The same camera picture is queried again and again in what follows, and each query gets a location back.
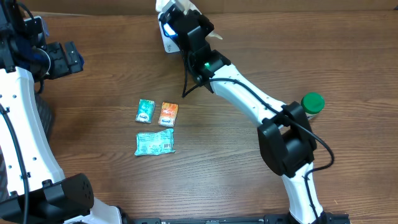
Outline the small orange box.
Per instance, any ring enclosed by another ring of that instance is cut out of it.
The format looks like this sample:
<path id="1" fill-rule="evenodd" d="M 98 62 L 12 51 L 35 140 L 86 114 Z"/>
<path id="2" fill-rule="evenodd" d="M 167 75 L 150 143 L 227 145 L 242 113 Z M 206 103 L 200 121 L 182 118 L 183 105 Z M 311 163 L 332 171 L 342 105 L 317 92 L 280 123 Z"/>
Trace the small orange box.
<path id="1" fill-rule="evenodd" d="M 178 104 L 162 103 L 158 124 L 165 127 L 174 127 L 177 119 Z"/>

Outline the small teal box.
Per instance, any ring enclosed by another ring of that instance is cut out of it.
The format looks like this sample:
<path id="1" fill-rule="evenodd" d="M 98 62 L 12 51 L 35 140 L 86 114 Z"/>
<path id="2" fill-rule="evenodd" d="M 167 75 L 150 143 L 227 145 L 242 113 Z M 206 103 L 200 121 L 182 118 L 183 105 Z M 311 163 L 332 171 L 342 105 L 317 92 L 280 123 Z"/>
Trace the small teal box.
<path id="1" fill-rule="evenodd" d="M 136 121 L 141 123 L 151 123 L 154 110 L 155 101 L 140 99 L 136 114 Z"/>

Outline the teal snack packet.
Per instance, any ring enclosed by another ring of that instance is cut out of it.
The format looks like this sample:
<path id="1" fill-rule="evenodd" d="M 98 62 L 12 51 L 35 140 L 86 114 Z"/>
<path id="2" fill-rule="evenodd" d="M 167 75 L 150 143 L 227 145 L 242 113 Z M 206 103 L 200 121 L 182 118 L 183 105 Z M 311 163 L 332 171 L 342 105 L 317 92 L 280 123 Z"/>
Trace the teal snack packet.
<path id="1" fill-rule="evenodd" d="M 169 128 L 157 133 L 138 133 L 135 156 L 159 156 L 174 153 L 174 129 Z"/>

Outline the green lid jar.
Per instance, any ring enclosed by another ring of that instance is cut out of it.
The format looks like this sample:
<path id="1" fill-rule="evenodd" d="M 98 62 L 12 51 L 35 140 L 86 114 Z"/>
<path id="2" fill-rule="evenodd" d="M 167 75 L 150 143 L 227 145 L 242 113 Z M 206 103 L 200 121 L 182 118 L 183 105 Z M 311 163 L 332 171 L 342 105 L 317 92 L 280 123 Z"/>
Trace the green lid jar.
<path id="1" fill-rule="evenodd" d="M 307 93 L 300 102 L 308 119 L 316 117 L 325 107 L 323 97 L 315 92 Z"/>

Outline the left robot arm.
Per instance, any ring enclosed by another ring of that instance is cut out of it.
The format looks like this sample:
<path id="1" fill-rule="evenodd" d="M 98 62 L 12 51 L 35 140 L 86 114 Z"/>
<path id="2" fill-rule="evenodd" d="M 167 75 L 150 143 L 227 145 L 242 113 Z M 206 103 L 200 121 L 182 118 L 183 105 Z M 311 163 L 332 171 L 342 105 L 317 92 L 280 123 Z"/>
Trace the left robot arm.
<path id="1" fill-rule="evenodd" d="M 66 177 L 49 146 L 53 113 L 35 84 L 83 70 L 73 42 L 46 43 L 39 16 L 19 1 L 1 2 L 1 151 L 9 198 L 1 218 L 13 223 L 128 223 L 94 196 L 84 174 Z"/>

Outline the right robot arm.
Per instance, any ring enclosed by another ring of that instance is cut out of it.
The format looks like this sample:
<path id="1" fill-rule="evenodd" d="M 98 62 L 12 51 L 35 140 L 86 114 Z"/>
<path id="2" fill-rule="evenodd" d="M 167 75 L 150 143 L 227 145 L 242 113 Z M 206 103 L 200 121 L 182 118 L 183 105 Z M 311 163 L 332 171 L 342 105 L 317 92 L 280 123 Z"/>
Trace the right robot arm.
<path id="1" fill-rule="evenodd" d="M 302 105 L 276 100 L 247 80 L 231 61 L 213 50 L 206 38 L 214 25 L 185 1 L 157 1 L 165 49 L 182 54 L 186 75 L 197 87 L 224 98 L 257 128 L 262 159 L 282 177 L 294 223 L 325 223 L 313 182 L 313 152 L 319 138 L 312 133 Z"/>

